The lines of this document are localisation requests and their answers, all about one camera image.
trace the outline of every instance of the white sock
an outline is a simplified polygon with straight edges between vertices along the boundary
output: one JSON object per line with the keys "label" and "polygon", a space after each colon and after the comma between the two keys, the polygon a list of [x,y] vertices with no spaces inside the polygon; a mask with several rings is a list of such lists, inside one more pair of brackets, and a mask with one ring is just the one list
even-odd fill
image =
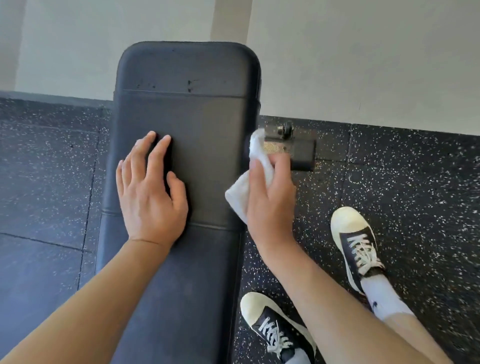
{"label": "white sock", "polygon": [[306,352],[304,352],[302,349],[295,349],[295,354],[293,357],[286,362],[286,364],[311,364],[310,359],[308,358],[308,355]]}
{"label": "white sock", "polygon": [[414,315],[383,274],[363,278],[360,283],[373,313],[382,321],[397,313]]}

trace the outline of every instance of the hand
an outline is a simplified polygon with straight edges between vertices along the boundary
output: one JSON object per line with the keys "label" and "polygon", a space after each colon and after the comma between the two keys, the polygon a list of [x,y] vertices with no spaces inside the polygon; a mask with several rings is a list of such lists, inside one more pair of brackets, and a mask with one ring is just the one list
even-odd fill
{"label": "hand", "polygon": [[163,157],[171,137],[164,136],[148,157],[155,139],[149,132],[117,167],[117,190],[120,207],[130,240],[162,245],[168,249],[185,228],[188,213],[185,185],[173,172],[168,172],[170,195],[163,182]]}
{"label": "hand", "polygon": [[266,187],[260,161],[250,162],[250,194],[247,208],[248,230],[263,256],[265,249],[283,242],[294,242],[295,191],[288,153],[270,154],[275,167],[273,182]]}

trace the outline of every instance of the white towel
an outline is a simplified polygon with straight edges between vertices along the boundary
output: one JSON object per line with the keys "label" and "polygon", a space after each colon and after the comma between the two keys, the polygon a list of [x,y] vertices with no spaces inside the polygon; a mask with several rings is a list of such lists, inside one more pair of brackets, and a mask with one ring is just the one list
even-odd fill
{"label": "white towel", "polygon": [[[269,187],[273,181],[274,168],[264,150],[265,129],[257,129],[250,137],[250,160],[258,159],[265,172],[266,186]],[[248,194],[250,190],[249,171],[242,174],[237,181],[225,192],[225,198],[237,213],[240,219],[247,223]]]}

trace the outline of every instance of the shoe sole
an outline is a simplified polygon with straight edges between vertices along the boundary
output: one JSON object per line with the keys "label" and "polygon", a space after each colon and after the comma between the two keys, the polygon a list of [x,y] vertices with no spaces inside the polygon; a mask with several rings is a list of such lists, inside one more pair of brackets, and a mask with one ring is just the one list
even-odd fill
{"label": "shoe sole", "polygon": [[[348,211],[351,211],[351,207],[348,207],[348,206],[344,206],[344,207],[341,207],[337,210],[335,210],[335,212],[333,213],[332,215],[332,218],[330,221],[332,221],[334,219],[334,215],[337,214],[343,214],[343,213],[346,213],[346,210]],[[365,220],[365,222],[367,223],[367,226],[370,228],[371,232],[372,232],[372,236],[374,239],[375,238],[375,234],[373,233],[373,230],[370,226],[370,224],[367,222],[367,220]],[[347,271],[347,277],[348,277],[348,282],[350,283],[350,286],[356,290],[358,293],[360,293],[362,296],[365,296],[365,294],[357,287],[357,284],[355,283],[355,281],[353,280],[353,276],[352,276],[352,272],[350,271],[350,268],[348,267],[348,262],[347,262],[347,258],[345,257],[345,252],[343,251],[343,247],[342,247],[342,241],[340,240],[340,234],[339,232],[337,231],[337,233],[334,233],[333,232],[333,226],[332,226],[332,223],[330,223],[330,231],[332,232],[332,237],[333,237],[333,241],[335,242],[335,245],[336,247],[342,252],[342,255],[343,255],[343,260],[345,262],[345,270]]]}
{"label": "shoe sole", "polygon": [[[253,303],[250,304],[250,309],[248,309],[246,305],[249,305],[247,301],[250,301],[250,300]],[[258,320],[265,306],[270,307],[272,310],[274,310],[276,313],[278,313],[280,316],[286,319],[288,323],[290,323],[294,328],[296,328],[299,331],[299,333],[302,334],[305,337],[305,339],[307,339],[308,343],[312,346],[313,353],[316,353],[317,344],[315,344],[315,341],[313,341],[313,337],[311,336],[308,329],[305,326],[302,326],[296,323],[295,321],[291,320],[290,318],[288,318],[287,315],[283,313],[282,309],[275,303],[275,301],[265,296],[264,294],[261,294],[258,292],[248,292],[246,295],[242,297],[240,301],[240,310],[241,310],[243,319],[248,324],[248,326],[250,326],[252,330],[253,330],[252,325]],[[253,331],[258,336],[262,337],[256,330],[253,330]]]}

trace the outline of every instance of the left hand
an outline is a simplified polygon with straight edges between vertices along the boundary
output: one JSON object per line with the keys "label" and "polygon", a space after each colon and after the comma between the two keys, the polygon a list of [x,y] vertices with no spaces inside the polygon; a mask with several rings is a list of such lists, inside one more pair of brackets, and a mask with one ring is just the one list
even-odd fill
{"label": "left hand", "polygon": [[151,242],[168,249],[185,229],[188,203],[185,184],[173,172],[163,181],[163,157],[171,137],[164,136],[148,156],[146,154],[155,139],[149,132],[137,140],[126,159],[117,167],[117,190],[120,207],[130,241]]}

